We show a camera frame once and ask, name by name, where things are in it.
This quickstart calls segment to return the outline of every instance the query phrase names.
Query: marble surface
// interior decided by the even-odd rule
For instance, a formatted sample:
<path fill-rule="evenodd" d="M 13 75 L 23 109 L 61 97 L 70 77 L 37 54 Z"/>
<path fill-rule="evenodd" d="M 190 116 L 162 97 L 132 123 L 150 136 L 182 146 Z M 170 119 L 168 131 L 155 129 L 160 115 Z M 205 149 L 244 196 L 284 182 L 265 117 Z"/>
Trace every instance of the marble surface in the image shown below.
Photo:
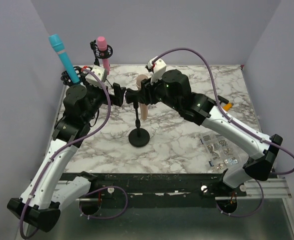
<path fill-rule="evenodd" d="M 213 98 L 212 85 L 205 66 L 168 66 L 189 77 L 193 92 Z M 239 66 L 212 66 L 218 94 L 234 106 L 229 111 L 234 117 L 254 129 L 258 129 L 253 107 Z M 143 65 L 111 66 L 109 82 L 135 89 L 135 78 L 148 72 Z M 99 126 L 107 112 L 100 108 Z M 129 132 L 135 128 L 132 105 L 112 106 L 107 125 L 94 137 L 86 139 L 65 171 L 94 173 L 208 173 L 212 172 L 210 156 L 200 141 L 200 133 L 209 131 L 203 126 L 183 120 L 176 111 L 162 103 L 149 106 L 149 117 L 141 121 L 141 127 L 150 133 L 150 142 L 135 148 L 128 142 Z M 239 150 L 241 160 L 247 155 Z"/>

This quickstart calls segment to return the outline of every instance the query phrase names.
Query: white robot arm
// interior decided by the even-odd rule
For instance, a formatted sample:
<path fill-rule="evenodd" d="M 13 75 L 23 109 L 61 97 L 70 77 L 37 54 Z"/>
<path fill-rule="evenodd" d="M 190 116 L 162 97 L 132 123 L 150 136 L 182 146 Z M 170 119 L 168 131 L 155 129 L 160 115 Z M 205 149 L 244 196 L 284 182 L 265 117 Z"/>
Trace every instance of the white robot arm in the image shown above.
<path fill-rule="evenodd" d="M 24 204 L 27 202 L 29 194 L 32 191 L 32 188 L 35 185 L 36 181 L 38 180 L 43 168 L 45 167 L 47 162 L 51 162 L 50 157 L 59 148 L 63 147 L 66 144 L 66 142 L 60 139 L 51 141 L 49 150 L 36 176 L 27 187 L 27 189 L 20 196 Z M 55 187 L 64 169 L 66 168 L 66 165 L 77 150 L 78 148 L 76 146 L 71 145 L 55 157 L 55 160 L 49 165 L 48 169 L 42 176 L 36 192 L 34 193 L 34 196 L 32 196 L 32 199 L 29 203 L 30 207 L 34 207 L 36 205 L 39 210 L 48 209 L 50 204 L 54 202 L 59 203 L 59 209 L 63 210 L 75 199 L 88 193 L 91 183 L 84 177 L 77 177 L 72 183 L 66 185 L 64 188 L 54 193 Z"/>
<path fill-rule="evenodd" d="M 211 129 L 242 148 L 248 154 L 249 159 L 244 166 L 239 165 L 238 168 L 225 172 L 223 182 L 228 187 L 234 189 L 251 178 L 267 180 L 278 149 L 257 140 L 235 126 L 234 123 L 241 125 L 263 140 L 269 140 L 277 145 L 282 143 L 282 138 L 276 134 L 268 136 L 258 132 L 224 111 L 230 117 L 228 120 L 221 113 L 216 101 L 204 94 L 191 91 L 189 79 L 186 75 L 176 69 L 165 71 L 165 62 L 159 58 L 155 62 L 158 64 L 153 64 L 155 59 L 153 58 L 146 65 L 149 72 L 153 73 L 152 77 L 141 82 L 140 91 L 135 92 L 128 89 L 127 102 L 130 102 L 130 94 L 142 104 L 162 102 L 176 110 L 184 119 Z"/>

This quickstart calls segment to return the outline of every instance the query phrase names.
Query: gray wall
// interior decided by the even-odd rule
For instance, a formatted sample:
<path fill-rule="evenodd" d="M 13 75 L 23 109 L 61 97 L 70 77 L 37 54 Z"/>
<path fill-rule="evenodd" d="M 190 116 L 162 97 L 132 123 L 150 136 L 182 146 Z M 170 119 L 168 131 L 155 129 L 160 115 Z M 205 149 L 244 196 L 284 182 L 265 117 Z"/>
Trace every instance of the gray wall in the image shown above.
<path fill-rule="evenodd" d="M 0 240 L 14 239 L 7 210 L 43 159 L 62 84 L 62 66 L 29 0 L 0 1 Z"/>
<path fill-rule="evenodd" d="M 31 0 L 48 33 L 58 33 L 75 64 L 93 62 L 89 42 L 105 36 L 112 64 L 146 64 L 176 47 L 211 64 L 244 64 L 280 0 Z M 173 53 L 170 64 L 199 64 Z"/>
<path fill-rule="evenodd" d="M 244 68 L 262 129 L 280 134 L 294 153 L 294 0 L 282 0 Z M 293 160 L 281 153 L 278 171 Z M 286 176 L 294 201 L 294 173 Z"/>

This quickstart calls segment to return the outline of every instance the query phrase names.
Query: purple cable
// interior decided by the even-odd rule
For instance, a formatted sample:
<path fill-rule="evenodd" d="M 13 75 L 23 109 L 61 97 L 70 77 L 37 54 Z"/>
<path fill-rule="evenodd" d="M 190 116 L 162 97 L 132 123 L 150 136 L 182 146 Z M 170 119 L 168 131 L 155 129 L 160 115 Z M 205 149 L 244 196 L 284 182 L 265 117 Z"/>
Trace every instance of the purple cable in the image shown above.
<path fill-rule="evenodd" d="M 94 191 L 92 191 L 92 192 L 90 192 L 90 193 L 87 193 L 87 194 L 85 194 L 84 196 L 88 196 L 88 195 L 91 195 L 91 194 L 95 194 L 95 193 L 98 193 L 98 192 L 100 192 L 100 191 L 102 191 L 102 190 L 109 189 L 109 188 L 119 189 L 119 190 L 121 190 L 121 191 L 123 192 L 123 194 L 125 195 L 126 203 L 125 203 L 125 206 L 123 207 L 123 209 L 121 210 L 121 212 L 119 212 L 118 214 L 113 215 L 113 216 L 92 216 L 92 215 L 85 215 L 85 214 L 82 212 L 82 207 L 81 207 L 81 205 L 79 204 L 79 205 L 80 205 L 80 206 L 79 206 L 79 209 L 80 209 L 80 211 L 81 211 L 81 215 L 82 215 L 82 216 L 86 216 L 86 217 L 88 217 L 88 218 L 90 218 L 90 219 L 103 219 L 103 220 L 107 220 L 107 219 L 115 219 L 116 217 L 122 215 L 122 214 L 126 211 L 127 206 L 128 206 L 128 195 L 127 195 L 126 191 L 125 191 L 123 188 L 121 188 L 121 187 L 119 187 L 119 186 L 105 186 L 105 187 L 102 187 L 102 188 L 100 188 L 100 189 L 94 190 Z"/>
<path fill-rule="evenodd" d="M 41 179 L 43 178 L 43 175 L 45 174 L 46 170 L 48 169 L 50 163 L 53 162 L 53 160 L 55 159 L 56 156 L 59 155 L 59 153 L 61 153 L 64 149 L 66 149 L 67 147 L 77 143 L 77 142 L 80 142 L 80 141 L 83 141 L 84 139 L 86 138 L 89 138 L 91 137 L 92 135 L 96 134 L 98 131 L 100 131 L 107 123 L 107 121 L 109 120 L 109 117 L 110 117 L 110 112 L 111 112 L 111 100 L 110 100 L 110 97 L 109 97 L 109 93 L 108 93 L 108 90 L 106 89 L 106 86 L 99 80 L 99 78 L 94 74 L 94 72 L 91 72 L 90 70 L 86 69 L 86 68 L 83 68 L 82 71 L 86 71 L 87 73 L 91 74 L 97 81 L 98 83 L 100 84 L 100 86 L 102 87 L 102 90 L 103 92 L 105 93 L 106 97 L 107 97 L 107 102 L 108 102 L 108 112 L 107 112 L 107 116 L 106 116 L 106 119 L 104 120 L 104 122 L 97 128 L 95 129 L 92 133 L 86 135 L 86 136 L 83 136 L 81 138 L 78 138 L 74 141 L 71 141 L 69 143 L 67 143 L 66 145 L 64 145 L 63 147 L 59 148 L 49 159 L 51 161 L 47 162 L 47 164 L 45 165 L 45 167 L 42 169 L 35 185 L 33 186 L 32 188 L 32 191 L 30 192 L 30 195 L 33 196 L 34 193 L 36 192 L 37 190 L 37 187 L 41 181 Z M 26 204 L 24 205 L 23 207 L 23 210 L 22 210 L 22 213 L 21 213 L 21 217 L 20 217 L 20 221 L 19 221 L 19 226 L 20 226 L 20 235 L 23 239 L 29 239 L 31 237 L 33 237 L 38 229 L 36 229 L 32 234 L 30 234 L 29 236 L 26 236 L 24 234 L 24 231 L 23 231 L 23 221 L 24 221 L 24 218 L 25 218 L 25 214 L 26 214 L 26 211 L 27 211 L 27 208 L 29 206 L 31 202 L 31 198 L 28 198 L 27 201 L 26 201 Z"/>
<path fill-rule="evenodd" d="M 217 208 L 219 209 L 219 211 L 220 211 L 222 214 L 224 214 L 224 215 L 226 215 L 226 216 L 229 216 L 229 217 L 233 217 L 233 218 L 245 218 L 245 217 L 249 217 L 249 216 L 251 216 L 251 215 L 254 215 L 256 212 L 258 212 L 258 211 L 261 209 L 262 204 L 263 204 L 265 198 L 264 198 L 264 195 L 263 195 L 263 190 L 262 190 L 262 186 L 261 186 L 260 182 L 258 182 L 257 180 L 256 180 L 256 182 L 258 183 L 259 188 L 260 188 L 260 190 L 261 190 L 261 201 L 260 201 L 259 206 L 256 208 L 256 210 L 252 211 L 251 213 L 245 214 L 245 215 L 232 215 L 232 214 L 230 214 L 230 213 L 226 213 L 226 212 L 224 212 L 223 210 L 221 210 L 221 208 L 219 207 L 219 205 L 216 204 L 216 206 L 217 206 Z"/>
<path fill-rule="evenodd" d="M 235 122 L 234 120 L 230 120 L 230 117 L 224 112 L 224 110 L 222 109 L 221 105 L 220 105 L 220 101 L 218 99 L 218 93 L 217 93 L 217 89 L 216 89 L 216 85 L 215 85 L 215 81 L 214 81 L 214 78 L 213 78 L 213 75 L 212 75 L 212 71 L 210 69 L 210 66 L 208 64 L 208 62 L 206 61 L 206 59 L 198 52 L 196 52 L 195 50 L 193 49 L 190 49 L 190 48 L 187 48 L 187 47 L 178 47 L 178 48 L 174 48 L 174 49 L 171 49 L 171 50 L 168 50 L 162 54 L 160 54 L 158 57 L 156 57 L 153 61 L 152 61 L 152 64 L 154 64 L 158 59 L 160 59 L 161 57 L 169 54 L 169 53 L 172 53 L 172 52 L 176 52 L 176 51 L 181 51 L 181 50 L 185 50 L 185 51 L 189 51 L 189 52 L 192 52 L 194 54 L 196 54 L 198 57 L 201 58 L 201 60 L 205 63 L 207 69 L 208 69 L 208 72 L 209 72 L 209 75 L 210 75 L 210 79 L 211 79 L 211 84 L 212 84 L 212 88 L 213 88 L 213 94 L 215 96 L 215 99 L 216 99 L 216 103 L 217 103 L 217 106 L 218 106 L 218 109 L 220 110 L 221 114 L 224 115 L 224 117 L 231 123 L 233 123 L 236 127 L 238 127 L 239 129 L 243 130 L 245 133 L 251 135 L 252 137 L 254 137 L 255 139 L 258 139 L 260 142 L 264 142 L 266 144 L 269 144 L 269 145 L 272 145 L 282 151 L 284 151 L 285 153 L 287 153 L 288 155 L 290 155 L 293 159 L 294 159 L 294 154 L 292 154 L 290 151 L 288 151 L 287 149 L 285 149 L 284 147 L 282 146 L 279 146 L 273 142 L 270 142 L 270 141 L 267 141 L 267 140 L 263 140 L 261 137 L 259 137 L 258 135 L 254 134 L 253 132 L 247 130 L 246 128 L 244 128 L 243 126 L 241 126 L 240 124 L 238 124 L 237 122 Z M 294 172 L 294 167 L 293 169 L 289 170 L 289 171 L 284 171 L 284 172 L 274 172 L 273 174 L 275 175 L 286 175 L 286 174 L 290 174 L 290 173 L 293 173 Z"/>

